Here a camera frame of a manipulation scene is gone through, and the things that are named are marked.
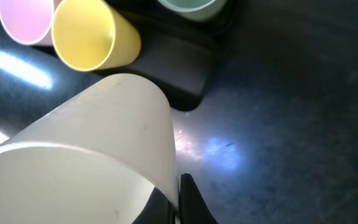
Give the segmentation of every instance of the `cup rim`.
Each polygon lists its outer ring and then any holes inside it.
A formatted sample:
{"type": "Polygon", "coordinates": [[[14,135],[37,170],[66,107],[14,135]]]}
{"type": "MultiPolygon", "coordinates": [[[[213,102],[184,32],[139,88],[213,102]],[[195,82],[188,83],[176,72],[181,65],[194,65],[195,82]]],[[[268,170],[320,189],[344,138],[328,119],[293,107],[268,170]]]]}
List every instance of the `cup rim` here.
{"type": "Polygon", "coordinates": [[[16,38],[10,31],[9,29],[7,28],[7,26],[5,25],[5,22],[4,20],[2,19],[2,16],[1,16],[1,10],[0,10],[0,21],[1,21],[1,24],[4,28],[4,30],[6,31],[6,33],[8,34],[8,36],[10,38],[12,38],[14,41],[18,42],[19,44],[22,44],[22,45],[34,45],[34,44],[37,44],[39,43],[42,39],[44,39],[48,33],[50,32],[50,29],[52,28],[52,23],[53,23],[53,15],[54,15],[54,12],[55,12],[55,1],[54,0],[49,0],[49,2],[52,3],[51,5],[51,16],[50,16],[50,19],[49,19],[49,25],[48,25],[48,28],[45,30],[45,32],[37,39],[35,40],[32,40],[32,41],[23,41],[23,40],[20,40],[18,38],[16,38]]]}
{"type": "MultiPolygon", "coordinates": [[[[105,7],[107,7],[107,9],[110,10],[110,5],[108,5],[107,3],[105,3],[104,1],[101,1],[101,0],[98,0],[101,4],[103,4],[105,7]]],[[[59,4],[59,6],[56,8],[56,11],[55,11],[55,15],[58,13],[58,11],[63,7],[63,5],[68,2],[68,1],[63,1],[62,3],[59,4]]],[[[100,66],[102,66],[102,64],[104,64],[106,62],[106,60],[110,57],[111,55],[111,52],[114,48],[114,45],[116,43],[116,20],[114,18],[114,15],[113,13],[109,13],[109,17],[110,19],[112,20],[112,24],[113,24],[113,29],[112,29],[112,32],[110,33],[110,35],[112,36],[112,43],[111,43],[111,46],[110,46],[110,49],[109,49],[109,53],[105,56],[105,58],[97,65],[93,66],[93,67],[90,67],[90,68],[79,68],[79,67],[76,67],[70,63],[67,63],[67,61],[62,57],[61,53],[59,52],[58,48],[56,47],[55,45],[55,35],[53,34],[54,33],[54,24],[55,24],[55,20],[53,20],[52,22],[52,27],[51,27],[51,35],[52,35],[52,42],[53,42],[53,46],[56,50],[56,53],[57,55],[59,56],[59,58],[62,60],[62,62],[67,65],[68,67],[76,70],[76,71],[80,71],[80,72],[90,72],[90,71],[93,71],[93,70],[96,70],[97,68],[99,68],[100,66]]]]}
{"type": "Polygon", "coordinates": [[[199,11],[200,9],[204,9],[204,8],[208,7],[209,5],[213,4],[214,2],[216,2],[218,0],[211,0],[209,3],[207,3],[205,5],[198,6],[198,7],[192,7],[192,8],[176,6],[172,3],[170,3],[168,0],[158,0],[158,1],[166,8],[173,10],[175,12],[195,12],[195,11],[199,11]]]}

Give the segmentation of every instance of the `black tabletop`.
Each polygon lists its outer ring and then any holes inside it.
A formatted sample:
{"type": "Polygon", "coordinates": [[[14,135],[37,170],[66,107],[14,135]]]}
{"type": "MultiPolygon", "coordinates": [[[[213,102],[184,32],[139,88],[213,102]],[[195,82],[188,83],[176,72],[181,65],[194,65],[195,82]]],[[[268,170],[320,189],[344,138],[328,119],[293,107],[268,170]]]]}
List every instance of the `black tabletop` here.
{"type": "MultiPolygon", "coordinates": [[[[172,109],[178,173],[219,223],[358,223],[358,1],[250,0],[225,41],[199,107],[172,109]]],[[[0,24],[0,143],[100,79],[0,24]]]]}

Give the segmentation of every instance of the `pink cup rim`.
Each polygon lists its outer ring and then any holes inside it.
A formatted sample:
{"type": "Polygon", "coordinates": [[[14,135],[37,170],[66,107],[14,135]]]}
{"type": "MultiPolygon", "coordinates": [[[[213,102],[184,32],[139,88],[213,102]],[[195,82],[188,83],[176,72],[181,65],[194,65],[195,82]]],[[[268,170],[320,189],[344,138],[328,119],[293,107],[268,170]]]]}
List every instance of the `pink cup rim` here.
{"type": "Polygon", "coordinates": [[[33,41],[23,41],[23,40],[20,40],[18,38],[16,38],[13,34],[11,34],[11,32],[9,31],[9,29],[6,27],[5,23],[4,23],[4,20],[2,19],[2,16],[1,16],[1,10],[0,10],[0,21],[1,21],[1,24],[4,28],[4,30],[6,31],[6,33],[8,34],[8,36],[10,38],[12,38],[14,41],[20,43],[20,44],[23,44],[23,45],[34,45],[34,44],[37,44],[39,43],[42,39],[44,39],[48,33],[50,33],[50,29],[52,27],[52,24],[53,24],[53,14],[55,12],[55,1],[54,0],[50,0],[50,2],[52,3],[51,5],[51,17],[50,17],[50,20],[49,20],[49,25],[48,25],[48,29],[45,30],[45,32],[37,39],[33,40],[33,41]]]}

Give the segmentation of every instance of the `cup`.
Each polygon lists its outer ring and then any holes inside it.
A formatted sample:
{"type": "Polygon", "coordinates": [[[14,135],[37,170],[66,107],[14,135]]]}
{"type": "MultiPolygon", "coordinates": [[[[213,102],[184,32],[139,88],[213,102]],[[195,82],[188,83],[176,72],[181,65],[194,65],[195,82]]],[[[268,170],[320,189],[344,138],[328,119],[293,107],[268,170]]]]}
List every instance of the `cup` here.
{"type": "Polygon", "coordinates": [[[128,65],[141,45],[135,27],[102,0],[64,0],[52,39],[61,60],[82,72],[128,65]]]}
{"type": "Polygon", "coordinates": [[[154,187],[178,209],[170,107],[137,75],[101,80],[0,146],[0,223],[132,223],[154,187]]]}
{"type": "Polygon", "coordinates": [[[192,21],[205,22],[216,16],[227,0],[158,0],[166,8],[192,21]]]}
{"type": "Polygon", "coordinates": [[[52,45],[53,13],[61,0],[0,0],[0,20],[7,34],[24,45],[52,45]]]}

